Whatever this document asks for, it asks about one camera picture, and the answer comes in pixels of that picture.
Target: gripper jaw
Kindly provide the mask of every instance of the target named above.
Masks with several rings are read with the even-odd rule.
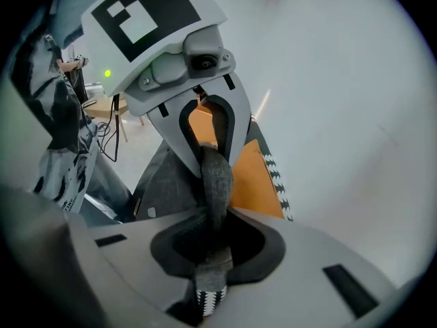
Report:
[[[199,86],[203,89],[201,103],[212,113],[218,151],[232,166],[240,156],[251,120],[249,100],[234,72]],[[161,103],[147,116],[179,159],[200,178],[201,149],[188,121],[196,107],[197,94],[192,88]]]

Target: black and white patterned fabric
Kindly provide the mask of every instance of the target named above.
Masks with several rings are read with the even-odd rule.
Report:
[[[227,286],[219,292],[206,292],[203,290],[196,290],[197,304],[202,310],[203,317],[210,316],[215,309],[220,305],[226,296]]]
[[[33,191],[64,211],[78,213],[96,162],[97,128],[82,110],[56,59],[46,27],[40,25],[16,53],[11,80],[53,138],[40,160]]]

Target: gray felt cloth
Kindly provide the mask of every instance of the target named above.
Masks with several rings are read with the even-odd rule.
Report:
[[[213,241],[205,262],[196,268],[195,281],[197,290],[218,292],[226,286],[226,274],[232,269],[231,249],[222,230],[234,177],[229,163],[211,147],[203,147],[201,172]]]

